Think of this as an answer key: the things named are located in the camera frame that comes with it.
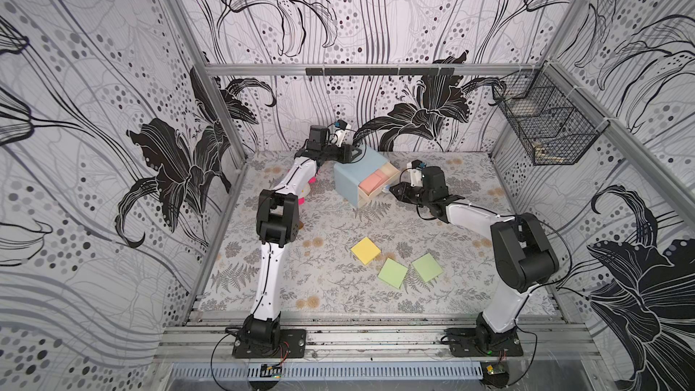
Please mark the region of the blue wooden drawer box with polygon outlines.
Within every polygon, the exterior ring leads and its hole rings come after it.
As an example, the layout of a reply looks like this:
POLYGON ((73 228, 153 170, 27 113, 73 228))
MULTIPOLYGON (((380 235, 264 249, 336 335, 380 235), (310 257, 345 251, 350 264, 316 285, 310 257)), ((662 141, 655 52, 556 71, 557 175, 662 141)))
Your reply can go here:
POLYGON ((394 166, 385 156, 374 150, 374 148, 365 148, 366 155, 357 163, 336 163, 334 166, 334 183, 337 192, 356 209, 360 209, 371 202, 375 197, 380 195, 387 186, 395 184, 398 180, 397 179, 391 184, 385 182, 380 190, 375 191, 371 195, 366 195, 362 192, 358 188, 362 180, 379 170, 385 164, 394 166))

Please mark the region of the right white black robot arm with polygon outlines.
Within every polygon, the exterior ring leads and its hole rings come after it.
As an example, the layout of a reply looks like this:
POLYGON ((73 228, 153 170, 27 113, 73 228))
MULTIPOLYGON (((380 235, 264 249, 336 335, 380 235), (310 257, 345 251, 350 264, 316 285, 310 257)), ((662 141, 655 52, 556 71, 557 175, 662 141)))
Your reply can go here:
POLYGON ((492 242, 495 268, 501 283, 490 304, 476 319, 474 334, 457 336, 481 353, 503 350, 517 337, 517 319, 532 293, 559 270, 548 237, 535 215, 503 215, 470 203, 449 192, 441 168, 419 160, 408 165, 406 181, 389 188, 396 200, 427 209, 433 219, 460 226, 492 242))

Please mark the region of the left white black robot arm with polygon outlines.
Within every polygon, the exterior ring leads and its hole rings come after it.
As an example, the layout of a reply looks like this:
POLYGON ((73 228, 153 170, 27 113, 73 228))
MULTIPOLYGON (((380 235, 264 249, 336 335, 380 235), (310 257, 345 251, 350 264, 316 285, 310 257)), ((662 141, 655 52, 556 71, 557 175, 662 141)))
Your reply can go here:
POLYGON ((338 119, 331 126, 313 125, 309 137, 295 153, 289 172, 258 197, 256 233, 262 263, 253 307, 238 332, 241 342, 253 348, 281 347, 280 284, 285 247, 300 229, 300 203, 320 167, 327 161, 350 163, 362 154, 345 137, 352 128, 338 119))

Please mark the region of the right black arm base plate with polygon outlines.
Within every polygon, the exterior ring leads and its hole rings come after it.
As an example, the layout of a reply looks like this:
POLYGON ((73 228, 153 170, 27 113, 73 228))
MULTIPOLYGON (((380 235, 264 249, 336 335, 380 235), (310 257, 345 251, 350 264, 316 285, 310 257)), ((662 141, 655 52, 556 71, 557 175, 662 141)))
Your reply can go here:
POLYGON ((456 358, 518 358, 524 355, 516 329, 494 333, 485 327, 449 328, 440 342, 456 358))

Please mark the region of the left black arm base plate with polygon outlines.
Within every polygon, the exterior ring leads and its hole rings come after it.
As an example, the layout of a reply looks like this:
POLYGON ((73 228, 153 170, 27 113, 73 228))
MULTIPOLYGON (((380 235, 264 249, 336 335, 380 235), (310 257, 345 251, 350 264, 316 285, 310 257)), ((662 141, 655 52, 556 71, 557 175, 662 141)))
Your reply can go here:
POLYGON ((269 336, 252 337, 246 331, 238 333, 233 346, 233 357, 241 360, 294 360, 303 358, 306 349, 305 329, 279 329, 269 336))

